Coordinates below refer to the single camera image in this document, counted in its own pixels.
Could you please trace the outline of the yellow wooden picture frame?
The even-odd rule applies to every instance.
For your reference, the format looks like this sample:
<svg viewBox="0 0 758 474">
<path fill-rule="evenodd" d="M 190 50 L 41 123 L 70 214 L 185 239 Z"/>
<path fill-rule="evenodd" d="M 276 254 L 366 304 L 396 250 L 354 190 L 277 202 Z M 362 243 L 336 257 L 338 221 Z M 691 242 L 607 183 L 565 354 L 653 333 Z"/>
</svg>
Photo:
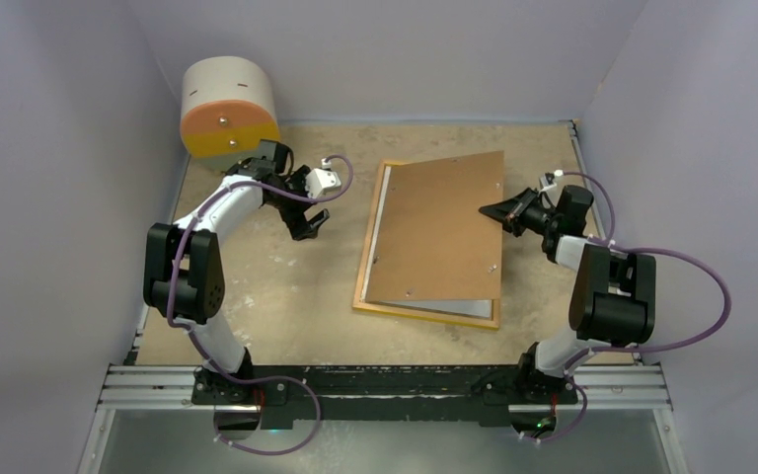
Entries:
<svg viewBox="0 0 758 474">
<path fill-rule="evenodd" d="M 496 330 L 501 227 L 480 207 L 503 199 L 504 154 L 381 163 L 352 306 Z"/>
</svg>

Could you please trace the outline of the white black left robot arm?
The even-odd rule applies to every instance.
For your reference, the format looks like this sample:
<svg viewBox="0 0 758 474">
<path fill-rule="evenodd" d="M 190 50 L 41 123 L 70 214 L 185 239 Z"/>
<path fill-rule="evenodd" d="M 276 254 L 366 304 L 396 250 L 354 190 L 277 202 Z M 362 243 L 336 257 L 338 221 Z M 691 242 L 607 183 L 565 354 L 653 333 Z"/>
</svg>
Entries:
<svg viewBox="0 0 758 474">
<path fill-rule="evenodd" d="M 294 241 L 317 237 L 330 214 L 308 217 L 312 206 L 338 198 L 350 182 L 333 170 L 331 158 L 316 168 L 297 167 L 286 144 L 262 140 L 255 149 L 222 158 L 221 183 L 194 210 L 147 232 L 143 297 L 172 328 L 184 330 L 217 374 L 216 390 L 229 403 L 254 394 L 249 351 L 233 336 L 222 313 L 227 286 L 220 243 L 262 207 L 275 209 Z"/>
</svg>

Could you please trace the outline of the brown frame backing board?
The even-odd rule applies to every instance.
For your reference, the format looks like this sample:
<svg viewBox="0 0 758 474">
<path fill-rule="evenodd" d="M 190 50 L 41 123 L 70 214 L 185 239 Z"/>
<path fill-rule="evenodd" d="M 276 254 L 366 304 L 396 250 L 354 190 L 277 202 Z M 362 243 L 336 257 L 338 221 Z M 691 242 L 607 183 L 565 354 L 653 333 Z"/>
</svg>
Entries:
<svg viewBox="0 0 758 474">
<path fill-rule="evenodd" d="M 395 166 L 366 300 L 498 299 L 502 230 L 479 208 L 504 178 L 501 151 Z"/>
</svg>

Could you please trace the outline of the white orange yellow drawer cabinet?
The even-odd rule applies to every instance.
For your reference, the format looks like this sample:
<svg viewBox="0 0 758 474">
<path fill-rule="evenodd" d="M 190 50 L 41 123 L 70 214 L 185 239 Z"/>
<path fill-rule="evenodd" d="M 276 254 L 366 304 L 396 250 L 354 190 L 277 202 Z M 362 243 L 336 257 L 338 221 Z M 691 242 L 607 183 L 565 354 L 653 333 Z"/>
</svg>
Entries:
<svg viewBox="0 0 758 474">
<path fill-rule="evenodd" d="M 202 59 L 185 72 L 180 136 L 200 165 L 225 173 L 261 141 L 281 137 L 268 76 L 238 56 Z"/>
</svg>

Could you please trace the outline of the building and sky photo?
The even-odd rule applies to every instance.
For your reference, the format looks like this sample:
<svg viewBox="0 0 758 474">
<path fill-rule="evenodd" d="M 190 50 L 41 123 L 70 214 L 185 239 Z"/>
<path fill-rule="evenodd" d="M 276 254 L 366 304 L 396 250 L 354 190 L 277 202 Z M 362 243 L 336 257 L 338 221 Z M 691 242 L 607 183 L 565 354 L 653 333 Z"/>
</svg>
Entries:
<svg viewBox="0 0 758 474">
<path fill-rule="evenodd" d="M 383 162 L 378 169 L 352 308 L 358 311 L 408 317 L 441 324 L 496 328 L 498 314 L 493 307 L 494 300 L 415 300 L 413 303 L 402 301 L 371 303 L 366 300 L 370 272 L 377 262 L 375 249 L 383 206 L 392 169 L 395 166 L 398 166 L 398 163 Z"/>
</svg>

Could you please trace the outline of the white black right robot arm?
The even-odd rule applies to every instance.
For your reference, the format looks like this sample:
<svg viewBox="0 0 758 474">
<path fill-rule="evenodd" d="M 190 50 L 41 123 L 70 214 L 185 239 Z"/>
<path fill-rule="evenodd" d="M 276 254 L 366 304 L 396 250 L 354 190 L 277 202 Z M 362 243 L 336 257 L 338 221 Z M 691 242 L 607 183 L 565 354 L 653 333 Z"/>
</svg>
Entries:
<svg viewBox="0 0 758 474">
<path fill-rule="evenodd" d="M 479 209 L 514 237 L 527 231 L 539 235 L 548 261 L 575 272 L 567 326 L 533 344 L 519 360 L 514 387 L 529 402 L 564 384 L 597 351 L 642 344 L 653 332 L 656 261 L 590 242 L 584 229 L 593 204 L 588 189 L 567 185 L 556 203 L 527 188 Z"/>
</svg>

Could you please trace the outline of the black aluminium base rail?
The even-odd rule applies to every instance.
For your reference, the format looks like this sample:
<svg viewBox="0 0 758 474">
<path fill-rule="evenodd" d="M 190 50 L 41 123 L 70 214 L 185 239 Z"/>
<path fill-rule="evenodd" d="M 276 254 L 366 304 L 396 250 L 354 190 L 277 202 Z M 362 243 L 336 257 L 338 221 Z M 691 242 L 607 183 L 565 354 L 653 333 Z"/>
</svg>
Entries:
<svg viewBox="0 0 758 474">
<path fill-rule="evenodd" d="M 581 409 L 660 410 L 671 406 L 657 366 L 588 365 L 559 393 L 525 394 L 517 370 L 497 365 L 260 365 L 265 383 L 241 388 L 207 381 L 192 366 L 114 366 L 104 410 L 222 412 L 286 430 L 298 421 L 472 422 L 544 427 Z"/>
</svg>

